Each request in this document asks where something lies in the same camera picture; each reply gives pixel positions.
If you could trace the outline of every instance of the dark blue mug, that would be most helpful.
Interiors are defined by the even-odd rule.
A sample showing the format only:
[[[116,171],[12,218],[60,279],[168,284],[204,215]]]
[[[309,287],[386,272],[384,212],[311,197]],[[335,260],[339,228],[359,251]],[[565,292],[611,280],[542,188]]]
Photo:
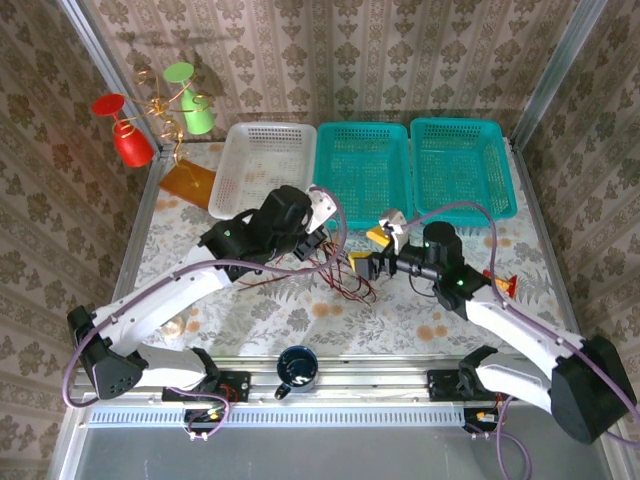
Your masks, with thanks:
[[[304,393],[313,388],[318,379],[318,359],[307,347],[289,347],[280,354],[277,370],[282,385],[275,397],[282,400],[290,392]]]

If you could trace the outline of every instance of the white plastic basket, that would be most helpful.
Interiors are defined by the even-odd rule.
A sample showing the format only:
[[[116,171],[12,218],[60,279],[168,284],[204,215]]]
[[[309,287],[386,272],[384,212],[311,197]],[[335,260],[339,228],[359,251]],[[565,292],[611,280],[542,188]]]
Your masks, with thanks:
[[[259,208],[271,190],[313,181],[316,129],[296,123],[237,123],[229,130],[209,198],[209,213],[229,219]]]

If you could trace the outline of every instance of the teal plastic basket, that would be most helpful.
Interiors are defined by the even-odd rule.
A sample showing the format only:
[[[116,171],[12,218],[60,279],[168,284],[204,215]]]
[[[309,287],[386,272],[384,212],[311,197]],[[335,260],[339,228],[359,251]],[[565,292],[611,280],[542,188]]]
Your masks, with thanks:
[[[518,211],[500,125],[488,120],[417,118],[411,122],[416,209],[421,215],[452,202],[475,202],[495,220]],[[479,211],[450,210],[429,221],[489,224]]]
[[[336,194],[349,228],[371,228],[390,208],[411,218],[407,129],[375,122],[321,125],[313,182]]]

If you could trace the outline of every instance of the patterned wallpaper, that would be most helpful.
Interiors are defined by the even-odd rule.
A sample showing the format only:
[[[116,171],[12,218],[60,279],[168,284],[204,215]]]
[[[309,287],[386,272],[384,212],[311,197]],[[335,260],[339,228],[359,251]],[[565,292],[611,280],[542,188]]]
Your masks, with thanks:
[[[582,331],[616,344],[637,395],[639,64],[640,2],[609,0],[524,151]]]
[[[208,138],[220,139],[239,121],[422,115],[491,118],[509,133],[576,0],[84,3],[123,72],[194,63],[215,97]]]
[[[145,171],[125,169],[105,92],[53,1],[0,1],[0,478],[44,478],[65,407],[66,313],[111,298]]]

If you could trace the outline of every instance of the white cable tray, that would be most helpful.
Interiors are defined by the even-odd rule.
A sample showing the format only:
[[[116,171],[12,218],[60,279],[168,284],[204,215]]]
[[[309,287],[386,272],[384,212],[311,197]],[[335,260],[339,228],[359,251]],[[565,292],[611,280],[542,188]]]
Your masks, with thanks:
[[[97,407],[90,428],[171,427],[184,425],[182,408]],[[228,427],[458,427],[462,407],[235,407]]]

